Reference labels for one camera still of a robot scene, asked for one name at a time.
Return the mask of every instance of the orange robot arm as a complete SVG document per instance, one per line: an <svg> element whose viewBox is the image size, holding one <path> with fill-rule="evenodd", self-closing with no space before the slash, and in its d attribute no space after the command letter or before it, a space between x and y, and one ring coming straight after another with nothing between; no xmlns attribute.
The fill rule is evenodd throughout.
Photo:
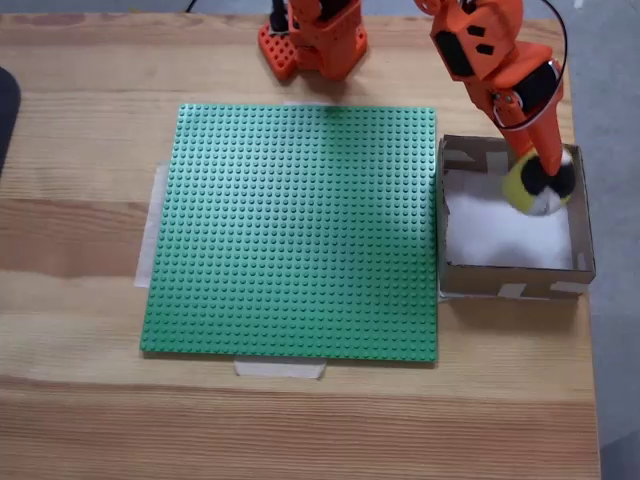
<svg viewBox="0 0 640 480"><path fill-rule="evenodd" d="M360 0L273 0L270 22L258 44L280 80L296 70L344 79L367 48Z"/></svg>
<svg viewBox="0 0 640 480"><path fill-rule="evenodd" d="M522 0L415 0L434 16L431 37L451 77L496 124L515 153L532 149L554 176L562 158L556 105L563 89L551 48L516 40Z"/></svg>

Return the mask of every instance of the yellow ball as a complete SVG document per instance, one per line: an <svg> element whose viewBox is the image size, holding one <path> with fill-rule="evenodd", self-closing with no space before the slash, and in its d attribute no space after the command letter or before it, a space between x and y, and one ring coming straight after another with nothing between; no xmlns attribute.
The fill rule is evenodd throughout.
<svg viewBox="0 0 640 480"><path fill-rule="evenodd" d="M518 160L502 184L503 194L511 206L532 216L556 212L566 205L574 188L575 167L566 150L562 152L562 166L557 175L548 175L538 153L531 150Z"/></svg>

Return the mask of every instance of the wooden table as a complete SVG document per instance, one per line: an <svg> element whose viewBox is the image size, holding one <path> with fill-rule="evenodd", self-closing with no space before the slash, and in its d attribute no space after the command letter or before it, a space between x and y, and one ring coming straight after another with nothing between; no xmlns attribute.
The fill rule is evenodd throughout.
<svg viewBox="0 0 640 480"><path fill-rule="evenodd" d="M433 369L330 361L313 381L140 356L133 277L180 103L433 106L440 133L496 133L426 18L367 19L371 51L347 83L287 86L260 58L260 22L2 16L23 105L0 188L0 476L599 478L584 299L442 304ZM551 21L522 36L561 45Z"/></svg>

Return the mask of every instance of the black cable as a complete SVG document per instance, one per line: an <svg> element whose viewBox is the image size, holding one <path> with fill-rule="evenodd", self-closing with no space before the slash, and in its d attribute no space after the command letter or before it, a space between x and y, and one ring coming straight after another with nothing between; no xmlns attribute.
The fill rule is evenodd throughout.
<svg viewBox="0 0 640 480"><path fill-rule="evenodd" d="M191 0L191 3L189 4L189 6L187 7L187 9L184 11L185 13L191 13L191 10L193 10L193 6L196 4L198 0Z"/></svg>
<svg viewBox="0 0 640 480"><path fill-rule="evenodd" d="M540 1L544 3L547 7L549 7L549 9L556 16L558 23L560 23L560 28L562 28L562 36L564 37L564 59L562 60L562 68L560 69L560 73L558 74L558 80L556 81L556 86L553 89L553 95L549 97L549 100L547 101L545 106L542 107L538 111L538 113L536 113L533 117L531 117L529 120L525 120L524 122L516 123L515 125L509 125L508 127L501 127L497 122L494 121L494 123L500 130L506 130L507 132L511 132L514 130L522 130L523 128L535 122L540 117L540 115L542 115L547 110L549 105L551 105L551 101L553 100L553 97L555 97L556 93L558 93L558 89L560 88L560 85L562 85L564 71L565 71L565 68L567 67L567 54L569 52L569 38L567 35L567 26L564 24L564 20L562 19L562 15L560 15L560 12L558 12L556 7L554 7L551 4L551 2L549 2L549 0L540 0Z"/></svg>

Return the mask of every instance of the white tape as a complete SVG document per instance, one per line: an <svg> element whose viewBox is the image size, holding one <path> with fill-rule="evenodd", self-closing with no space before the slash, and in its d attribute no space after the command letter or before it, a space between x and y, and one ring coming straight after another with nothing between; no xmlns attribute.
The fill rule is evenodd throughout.
<svg viewBox="0 0 640 480"><path fill-rule="evenodd" d="M167 191L168 176L169 165L160 165L156 169L156 176L151 189L151 199L149 200L149 210L147 211L147 223L144 226L144 235L140 245L136 279L133 282L136 287L149 288L149 285L151 285L153 259L156 254L156 244L158 243L162 205L164 204L164 194Z"/></svg>
<svg viewBox="0 0 640 480"><path fill-rule="evenodd" d="M525 288L527 288L526 283L505 283L502 285L498 296L503 298L520 298Z"/></svg>
<svg viewBox="0 0 640 480"><path fill-rule="evenodd" d="M438 284L438 303L446 303L447 301L456 299L456 298L500 298L500 295L482 295L482 294L443 292L442 290L440 290L440 284ZM519 298L520 300L535 300L535 301L542 301L542 302L549 301L548 298L540 298L540 297L519 296L519 297L513 297L513 298Z"/></svg>
<svg viewBox="0 0 640 480"><path fill-rule="evenodd" d="M507 152L487 152L487 172L504 175L509 171Z"/></svg>
<svg viewBox="0 0 640 480"><path fill-rule="evenodd" d="M233 359L233 367L239 376L317 379L326 366L324 358L237 356Z"/></svg>
<svg viewBox="0 0 640 480"><path fill-rule="evenodd" d="M576 261L578 263L578 270L587 270L587 257L584 253L580 252L576 256Z"/></svg>
<svg viewBox="0 0 640 480"><path fill-rule="evenodd" d="M475 162L473 158L462 150L445 150L443 159L445 162Z"/></svg>
<svg viewBox="0 0 640 480"><path fill-rule="evenodd" d="M587 293L589 291L589 285L585 285L584 283L556 282L551 285L551 290L566 293Z"/></svg>

